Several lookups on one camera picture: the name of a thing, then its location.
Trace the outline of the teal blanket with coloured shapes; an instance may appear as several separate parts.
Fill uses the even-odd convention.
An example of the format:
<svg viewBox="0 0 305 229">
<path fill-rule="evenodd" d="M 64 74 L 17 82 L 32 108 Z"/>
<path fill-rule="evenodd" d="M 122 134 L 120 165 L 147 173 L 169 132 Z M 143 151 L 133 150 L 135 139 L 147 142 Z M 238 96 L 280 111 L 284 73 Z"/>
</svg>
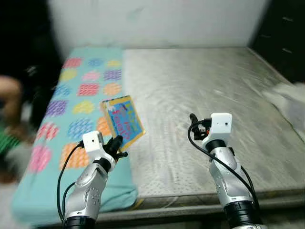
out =
<svg viewBox="0 0 305 229">
<path fill-rule="evenodd" d="M 85 133 L 112 134 L 101 101 L 126 96 L 123 51 L 84 47 L 72 51 L 33 144 L 28 170 L 12 201 L 14 218 L 28 226 L 59 223 L 57 201 L 89 165 L 78 147 Z"/>
</svg>

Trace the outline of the grey quilted mattress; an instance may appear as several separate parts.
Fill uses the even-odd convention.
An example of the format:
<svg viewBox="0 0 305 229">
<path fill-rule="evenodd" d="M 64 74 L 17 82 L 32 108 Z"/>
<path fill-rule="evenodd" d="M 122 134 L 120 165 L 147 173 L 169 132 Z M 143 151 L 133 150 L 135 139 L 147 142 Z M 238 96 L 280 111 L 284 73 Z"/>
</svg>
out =
<svg viewBox="0 0 305 229">
<path fill-rule="evenodd" d="M 305 146 L 265 98 L 283 78 L 247 48 L 130 49 L 123 87 L 145 130 L 129 147 L 134 209 L 217 206 L 209 158 L 187 139 L 190 114 L 233 116 L 228 145 L 263 208 L 305 202 Z"/>
</svg>

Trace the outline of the blue yellow children's book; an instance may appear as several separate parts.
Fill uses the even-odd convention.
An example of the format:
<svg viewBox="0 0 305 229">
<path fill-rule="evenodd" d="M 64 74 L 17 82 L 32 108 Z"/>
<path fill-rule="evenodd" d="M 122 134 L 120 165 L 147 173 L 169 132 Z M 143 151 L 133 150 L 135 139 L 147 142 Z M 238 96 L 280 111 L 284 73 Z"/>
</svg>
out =
<svg viewBox="0 0 305 229">
<path fill-rule="evenodd" d="M 145 134 L 131 96 L 103 100 L 100 105 L 112 136 L 122 136 L 121 151 L 126 151 Z"/>
</svg>

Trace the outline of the black tufted headboard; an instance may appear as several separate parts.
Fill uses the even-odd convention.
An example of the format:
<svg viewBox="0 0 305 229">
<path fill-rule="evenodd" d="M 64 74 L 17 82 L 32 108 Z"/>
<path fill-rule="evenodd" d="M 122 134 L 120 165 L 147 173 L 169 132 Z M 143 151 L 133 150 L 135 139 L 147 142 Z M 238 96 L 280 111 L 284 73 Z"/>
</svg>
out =
<svg viewBox="0 0 305 229">
<path fill-rule="evenodd" d="M 249 48 L 292 83 L 305 80 L 305 0 L 269 0 Z"/>
</svg>

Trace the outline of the seated person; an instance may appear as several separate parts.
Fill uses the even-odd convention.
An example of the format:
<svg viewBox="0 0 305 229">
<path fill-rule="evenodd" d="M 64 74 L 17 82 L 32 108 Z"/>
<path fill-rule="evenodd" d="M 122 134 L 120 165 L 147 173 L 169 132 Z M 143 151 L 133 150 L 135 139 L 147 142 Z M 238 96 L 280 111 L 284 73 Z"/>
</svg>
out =
<svg viewBox="0 0 305 229">
<path fill-rule="evenodd" d="M 6 123 L 6 133 L 26 141 L 28 136 L 21 122 L 22 85 L 17 79 L 0 75 L 0 103 L 4 105 L 2 115 Z"/>
</svg>

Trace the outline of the green plastic stool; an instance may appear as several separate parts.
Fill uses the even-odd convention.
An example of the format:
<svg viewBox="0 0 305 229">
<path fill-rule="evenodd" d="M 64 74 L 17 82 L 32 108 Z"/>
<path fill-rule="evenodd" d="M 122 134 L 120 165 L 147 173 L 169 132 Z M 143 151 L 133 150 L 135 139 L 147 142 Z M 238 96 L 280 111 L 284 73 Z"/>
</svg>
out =
<svg viewBox="0 0 305 229">
<path fill-rule="evenodd" d="M 21 140 L 10 136 L 10 135 L 0 135 L 0 156 L 6 155 L 11 149 L 19 146 Z"/>
</svg>

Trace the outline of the white pillow with green tree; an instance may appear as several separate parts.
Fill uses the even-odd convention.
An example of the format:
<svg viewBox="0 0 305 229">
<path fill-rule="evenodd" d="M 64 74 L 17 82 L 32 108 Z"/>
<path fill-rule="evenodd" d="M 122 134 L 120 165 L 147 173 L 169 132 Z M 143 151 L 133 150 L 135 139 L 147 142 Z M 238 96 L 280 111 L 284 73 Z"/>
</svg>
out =
<svg viewBox="0 0 305 229">
<path fill-rule="evenodd" d="M 305 139 L 305 84 L 278 83 L 271 89 L 262 92 L 282 116 L 292 125 L 292 128 Z"/>
</svg>

